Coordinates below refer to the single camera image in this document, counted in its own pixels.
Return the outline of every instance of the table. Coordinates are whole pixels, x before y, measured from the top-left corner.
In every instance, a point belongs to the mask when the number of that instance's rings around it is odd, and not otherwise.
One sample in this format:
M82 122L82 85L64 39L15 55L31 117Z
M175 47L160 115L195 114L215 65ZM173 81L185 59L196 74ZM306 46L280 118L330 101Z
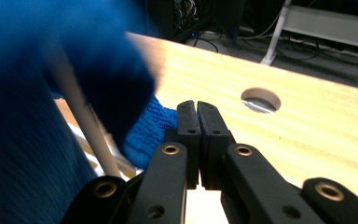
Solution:
M358 88L166 40L128 38L156 78L156 96L164 106L176 108L187 100L213 104L236 141L260 150L288 182L301 187L305 179L322 176L358 195ZM274 92L281 107L274 113L249 109L241 95L251 88ZM216 195L189 190L187 223L224 223L211 219L223 216L215 208Z

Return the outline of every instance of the blue towel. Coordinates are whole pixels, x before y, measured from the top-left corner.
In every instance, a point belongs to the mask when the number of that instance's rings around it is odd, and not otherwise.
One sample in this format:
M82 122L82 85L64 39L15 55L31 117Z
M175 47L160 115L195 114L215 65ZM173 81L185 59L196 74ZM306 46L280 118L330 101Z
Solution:
M44 78L57 48L135 165L145 168L163 130L175 126L107 2L0 0L0 223L59 223L95 177Z

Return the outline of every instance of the round hole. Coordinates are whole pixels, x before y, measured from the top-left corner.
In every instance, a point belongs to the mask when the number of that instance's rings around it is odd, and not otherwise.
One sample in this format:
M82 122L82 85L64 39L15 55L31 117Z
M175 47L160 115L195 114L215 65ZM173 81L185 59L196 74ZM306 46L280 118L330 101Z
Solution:
M164 212L164 207L159 204L150 206L147 210L147 214L150 218L160 218L164 215Z
M282 104L275 93L261 88L251 88L244 91L241 99L247 107L262 113L276 112Z
M300 211L298 211L298 209L294 208L293 206L285 206L282 210L287 217L290 217L292 219L301 218Z
M117 186L113 182L100 182L94 188L94 195L97 198L108 198L116 192Z
M341 190L327 183L319 183L315 185L315 189L320 195L332 201L340 202L345 198Z
M253 151L247 147L236 147L235 150L242 156L250 156L253 153Z
M174 155L179 152L179 147L168 146L163 148L162 151L167 155Z

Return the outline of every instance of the wooden table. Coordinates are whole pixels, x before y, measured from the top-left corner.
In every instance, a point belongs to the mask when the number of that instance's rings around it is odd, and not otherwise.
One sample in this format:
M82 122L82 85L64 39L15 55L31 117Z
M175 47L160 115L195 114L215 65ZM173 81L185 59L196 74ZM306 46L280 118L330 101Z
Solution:
M326 177L358 195L358 88L156 38L129 38L155 76L164 106L216 105L236 141L258 148L290 183L301 187L305 179ZM241 94L251 88L274 92L281 108L249 109ZM227 223L218 200L218 192L189 190L186 223Z

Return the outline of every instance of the blue cloth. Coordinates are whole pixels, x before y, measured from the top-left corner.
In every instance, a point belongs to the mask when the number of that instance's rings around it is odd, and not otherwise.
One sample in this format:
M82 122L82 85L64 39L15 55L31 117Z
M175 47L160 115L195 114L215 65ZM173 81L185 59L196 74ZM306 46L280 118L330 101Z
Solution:
M131 151L138 146L133 141L142 144L143 133L150 133L142 147L149 146L155 128L175 125L169 122L174 111L165 114L154 98L154 80L116 15L102 0L0 0L0 223L59 223L95 177L43 77L57 49L65 52L105 129L133 161L146 166L154 150L147 147L147 157L139 160L144 154ZM167 122L144 127L160 113Z

